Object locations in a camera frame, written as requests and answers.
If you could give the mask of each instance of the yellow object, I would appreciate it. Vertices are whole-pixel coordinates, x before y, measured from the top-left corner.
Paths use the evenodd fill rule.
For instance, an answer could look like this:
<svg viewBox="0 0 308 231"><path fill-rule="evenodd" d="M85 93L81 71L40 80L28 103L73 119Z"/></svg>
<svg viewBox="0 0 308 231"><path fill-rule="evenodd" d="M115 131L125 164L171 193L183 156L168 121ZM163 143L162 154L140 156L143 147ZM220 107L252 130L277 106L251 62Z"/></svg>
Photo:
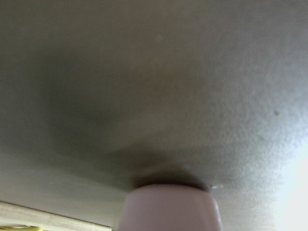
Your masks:
<svg viewBox="0 0 308 231"><path fill-rule="evenodd" d="M8 228L6 231L44 231L40 227L29 227L29 228Z"/></svg>

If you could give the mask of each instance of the bright light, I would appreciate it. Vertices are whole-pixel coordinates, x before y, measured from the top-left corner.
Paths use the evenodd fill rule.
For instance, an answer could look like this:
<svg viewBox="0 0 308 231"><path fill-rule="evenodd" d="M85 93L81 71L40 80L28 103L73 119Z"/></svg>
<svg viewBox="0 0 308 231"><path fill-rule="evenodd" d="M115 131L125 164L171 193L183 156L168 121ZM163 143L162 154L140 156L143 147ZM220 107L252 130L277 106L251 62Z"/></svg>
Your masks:
<svg viewBox="0 0 308 231"><path fill-rule="evenodd" d="M279 192L279 231L308 231L308 144L283 170L284 183Z"/></svg>

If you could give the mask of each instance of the white cylindrical object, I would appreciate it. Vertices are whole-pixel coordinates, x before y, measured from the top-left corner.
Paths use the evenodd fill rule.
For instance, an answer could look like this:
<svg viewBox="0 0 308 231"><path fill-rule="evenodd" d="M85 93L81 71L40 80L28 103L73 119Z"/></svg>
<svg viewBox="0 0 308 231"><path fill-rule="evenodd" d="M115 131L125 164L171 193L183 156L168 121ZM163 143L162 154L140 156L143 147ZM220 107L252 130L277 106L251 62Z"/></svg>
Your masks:
<svg viewBox="0 0 308 231"><path fill-rule="evenodd" d="M216 201L190 186L138 188L125 201L119 231L222 231Z"/></svg>

